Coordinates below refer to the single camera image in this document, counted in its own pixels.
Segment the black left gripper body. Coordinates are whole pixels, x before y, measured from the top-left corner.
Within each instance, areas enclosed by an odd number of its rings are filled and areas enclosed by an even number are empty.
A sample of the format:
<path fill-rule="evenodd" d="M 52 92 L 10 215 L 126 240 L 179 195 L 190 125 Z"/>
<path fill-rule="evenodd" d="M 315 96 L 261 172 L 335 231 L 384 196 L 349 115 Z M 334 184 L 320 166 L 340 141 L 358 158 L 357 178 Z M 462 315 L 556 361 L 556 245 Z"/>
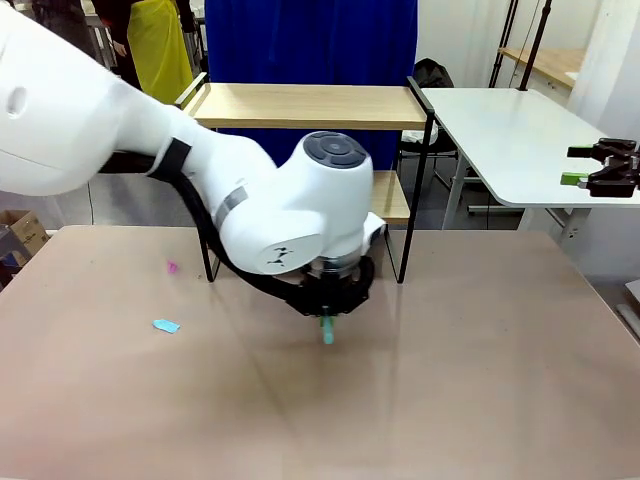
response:
<path fill-rule="evenodd" d="M 331 308 L 337 315 L 348 314 L 369 298 L 374 275 L 375 265 L 369 256 L 362 256 L 355 270 L 346 276 L 305 273 L 286 303 L 306 316 L 321 317 L 323 308 Z"/>

